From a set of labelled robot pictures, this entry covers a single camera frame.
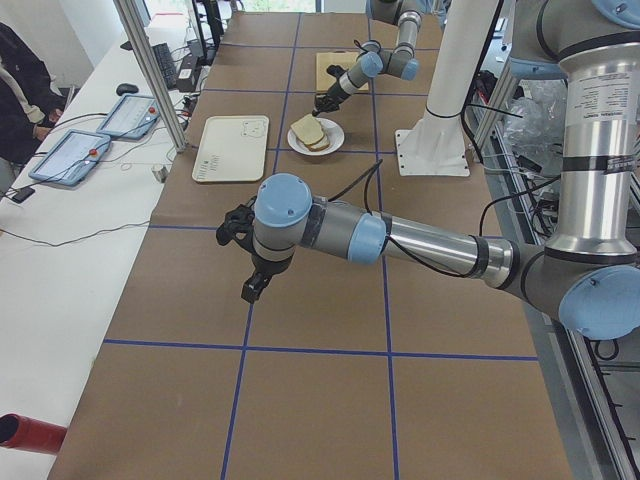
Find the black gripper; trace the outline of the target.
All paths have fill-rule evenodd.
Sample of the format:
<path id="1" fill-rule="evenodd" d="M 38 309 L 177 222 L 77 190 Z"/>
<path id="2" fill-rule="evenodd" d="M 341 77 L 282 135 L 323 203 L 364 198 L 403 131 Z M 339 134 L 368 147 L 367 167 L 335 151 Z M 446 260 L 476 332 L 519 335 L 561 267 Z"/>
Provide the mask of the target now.
<path id="1" fill-rule="evenodd" d="M 314 98 L 314 109 L 311 112 L 313 117 L 318 117 L 321 113 L 331 113 L 338 111 L 340 105 L 351 97 L 344 91 L 317 93 Z"/>
<path id="2" fill-rule="evenodd" d="M 248 303 L 255 303 L 259 300 L 263 290 L 269 285 L 273 276 L 285 272 L 290 264 L 291 257 L 284 260 L 266 260 L 259 255 L 251 256 L 254 271 L 244 282 L 241 298 Z"/>

